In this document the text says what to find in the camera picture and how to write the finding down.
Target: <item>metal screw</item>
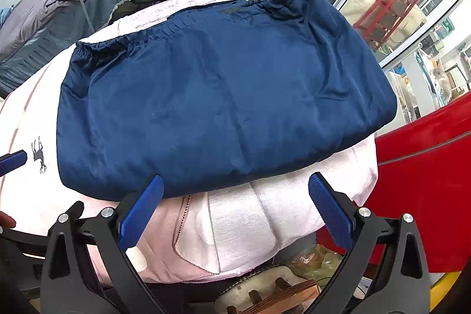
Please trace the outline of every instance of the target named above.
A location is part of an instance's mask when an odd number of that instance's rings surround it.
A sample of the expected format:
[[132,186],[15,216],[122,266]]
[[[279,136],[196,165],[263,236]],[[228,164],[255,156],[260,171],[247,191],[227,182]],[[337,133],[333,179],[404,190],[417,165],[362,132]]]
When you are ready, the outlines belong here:
[[358,212],[362,217],[369,217],[371,216],[371,211],[367,207],[361,207]]
[[69,219],[69,215],[67,213],[62,213],[59,218],[57,219],[61,224],[66,222]]
[[408,222],[409,224],[414,220],[412,215],[410,215],[409,213],[404,213],[402,218],[404,219],[405,222]]
[[114,210],[112,207],[106,207],[105,209],[103,209],[103,210],[101,211],[101,215],[102,215],[104,218],[107,218],[107,217],[112,216],[114,212],[115,212],[115,210]]

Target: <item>yellow object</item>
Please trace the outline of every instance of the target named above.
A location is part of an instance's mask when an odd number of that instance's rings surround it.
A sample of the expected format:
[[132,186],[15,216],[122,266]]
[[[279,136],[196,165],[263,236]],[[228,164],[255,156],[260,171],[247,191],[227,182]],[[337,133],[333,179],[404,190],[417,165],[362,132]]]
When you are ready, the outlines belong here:
[[448,294],[461,272],[446,273],[430,288],[430,311]]

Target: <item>gray blanket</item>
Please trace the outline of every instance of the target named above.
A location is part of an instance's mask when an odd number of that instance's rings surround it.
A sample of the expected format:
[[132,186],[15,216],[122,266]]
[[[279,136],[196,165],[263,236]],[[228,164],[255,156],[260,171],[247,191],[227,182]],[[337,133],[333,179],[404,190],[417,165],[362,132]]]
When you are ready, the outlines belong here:
[[79,3],[79,0],[22,0],[11,12],[0,29],[0,64],[5,63],[40,28],[60,12],[62,7]]

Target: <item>blue clamp pad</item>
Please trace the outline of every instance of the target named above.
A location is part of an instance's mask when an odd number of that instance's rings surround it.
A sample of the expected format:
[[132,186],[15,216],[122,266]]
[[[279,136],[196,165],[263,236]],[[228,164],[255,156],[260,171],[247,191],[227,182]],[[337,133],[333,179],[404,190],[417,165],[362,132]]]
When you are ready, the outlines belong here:
[[332,187],[320,173],[314,173],[309,178],[309,196],[316,205],[327,230],[337,246],[343,247],[347,252],[353,248],[353,224],[344,212]]
[[26,164],[28,155],[24,150],[0,157],[0,177]]
[[134,247],[163,196],[163,180],[155,176],[139,196],[119,227],[119,248]]

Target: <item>blue blanket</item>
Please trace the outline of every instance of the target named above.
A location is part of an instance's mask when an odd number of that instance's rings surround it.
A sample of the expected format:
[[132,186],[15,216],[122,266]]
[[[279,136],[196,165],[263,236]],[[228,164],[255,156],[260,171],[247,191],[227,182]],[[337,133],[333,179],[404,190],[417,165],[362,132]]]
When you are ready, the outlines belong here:
[[[95,30],[106,25],[111,17],[114,7],[122,0],[85,0],[85,7]],[[48,0],[30,0],[41,4]],[[6,20],[11,22],[10,27],[5,24],[0,33],[0,95],[5,97],[8,93],[17,89],[32,74],[48,63],[59,52],[70,47],[75,41],[91,34],[90,27],[85,19],[85,14],[78,1],[70,1],[70,5],[57,8],[52,14],[52,19],[39,29],[34,29],[31,24],[25,22],[24,13],[18,7]],[[16,21],[15,11],[19,12]],[[31,18],[38,17],[38,13],[31,12]],[[11,33],[13,26],[29,31],[21,33],[20,40]],[[20,47],[8,53],[8,47],[14,45],[12,41],[20,44]]]
[[77,42],[57,164],[64,185],[97,199],[153,175],[181,196],[303,168],[395,114],[370,49],[326,0],[239,0]]

